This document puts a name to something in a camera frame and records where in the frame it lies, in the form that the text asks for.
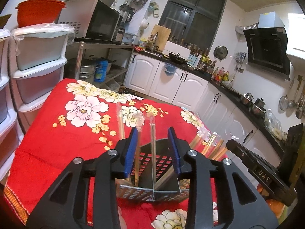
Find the range hood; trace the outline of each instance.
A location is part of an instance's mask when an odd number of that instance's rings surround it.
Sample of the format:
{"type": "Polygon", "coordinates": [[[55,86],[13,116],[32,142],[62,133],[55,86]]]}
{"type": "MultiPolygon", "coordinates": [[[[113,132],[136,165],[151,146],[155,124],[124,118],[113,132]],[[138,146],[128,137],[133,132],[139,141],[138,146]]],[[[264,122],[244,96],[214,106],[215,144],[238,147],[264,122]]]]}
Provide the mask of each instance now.
{"type": "Polygon", "coordinates": [[[277,14],[261,14],[258,28],[243,32],[248,46],[248,64],[290,80],[290,61],[286,55],[288,37],[277,14]]]}

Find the window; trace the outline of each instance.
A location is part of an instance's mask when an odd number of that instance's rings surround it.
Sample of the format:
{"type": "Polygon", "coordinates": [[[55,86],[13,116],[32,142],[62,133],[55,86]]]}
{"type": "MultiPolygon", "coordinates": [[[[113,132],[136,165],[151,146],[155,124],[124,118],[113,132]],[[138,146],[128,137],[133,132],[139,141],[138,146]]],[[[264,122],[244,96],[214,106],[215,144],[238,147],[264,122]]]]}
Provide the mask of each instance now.
{"type": "Polygon", "coordinates": [[[185,42],[210,48],[216,34],[225,0],[168,0],[159,25],[185,42]]]}

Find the red bucket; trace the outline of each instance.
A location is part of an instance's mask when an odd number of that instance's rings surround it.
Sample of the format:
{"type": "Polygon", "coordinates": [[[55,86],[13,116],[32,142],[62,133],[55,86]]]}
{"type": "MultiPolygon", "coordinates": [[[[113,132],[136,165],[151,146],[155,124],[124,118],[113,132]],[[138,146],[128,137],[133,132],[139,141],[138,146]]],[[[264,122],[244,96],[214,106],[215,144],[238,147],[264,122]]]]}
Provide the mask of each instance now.
{"type": "Polygon", "coordinates": [[[65,3],[57,0],[28,0],[18,4],[16,9],[19,27],[41,23],[52,23],[57,19],[65,3]]]}

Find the pink flower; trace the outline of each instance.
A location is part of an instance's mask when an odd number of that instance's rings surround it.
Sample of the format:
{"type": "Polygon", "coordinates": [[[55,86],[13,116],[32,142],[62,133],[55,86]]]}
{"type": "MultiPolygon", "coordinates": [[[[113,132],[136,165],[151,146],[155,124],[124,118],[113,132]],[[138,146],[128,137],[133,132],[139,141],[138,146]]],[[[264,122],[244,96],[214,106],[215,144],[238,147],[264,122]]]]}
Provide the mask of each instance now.
{"type": "Polygon", "coordinates": [[[106,112],[107,104],[100,102],[95,96],[76,95],[74,99],[75,101],[69,101],[65,107],[68,110],[66,119],[71,121],[72,125],[81,127],[86,123],[88,127],[93,128],[101,123],[98,112],[106,112]]]}

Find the window frame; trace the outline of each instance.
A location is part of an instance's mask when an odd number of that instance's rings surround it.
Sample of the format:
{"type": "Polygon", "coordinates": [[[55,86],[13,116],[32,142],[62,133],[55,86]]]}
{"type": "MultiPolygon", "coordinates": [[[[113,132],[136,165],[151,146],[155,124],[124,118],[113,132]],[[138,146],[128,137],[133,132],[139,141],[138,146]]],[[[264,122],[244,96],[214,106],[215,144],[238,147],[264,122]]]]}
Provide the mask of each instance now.
{"type": "Polygon", "coordinates": [[[168,4],[174,4],[174,5],[177,5],[179,7],[182,7],[182,8],[185,8],[185,9],[189,9],[189,10],[192,10],[192,13],[190,15],[190,19],[186,25],[186,28],[184,30],[184,33],[182,34],[182,39],[186,39],[186,36],[187,34],[189,33],[190,31],[190,28],[191,28],[191,25],[192,25],[192,22],[194,20],[194,17],[195,17],[195,14],[196,13],[199,13],[215,22],[217,22],[217,27],[216,27],[216,31],[215,31],[215,34],[214,34],[214,37],[213,37],[213,40],[211,42],[211,45],[209,46],[209,49],[211,49],[213,43],[214,43],[214,40],[215,40],[215,37],[216,37],[216,34],[217,34],[217,31],[218,31],[218,28],[219,28],[219,25],[220,25],[220,22],[222,20],[222,15],[224,13],[224,10],[225,10],[225,6],[226,6],[226,3],[227,3],[227,0],[222,0],[223,1],[223,5],[222,5],[222,10],[221,12],[219,13],[219,18],[216,18],[214,16],[211,16],[209,13],[206,13],[204,12],[204,10],[198,8],[198,3],[199,3],[200,0],[196,0],[196,4],[194,6],[190,5],[190,4],[187,4],[187,3],[184,3],[183,1],[180,1],[180,0],[168,0],[166,5],[165,5],[165,9],[161,15],[161,18],[159,20],[159,24],[160,26],[163,26],[164,23],[165,23],[165,20],[166,20],[166,15],[168,14],[168,11],[169,11],[169,6],[168,4]]]}

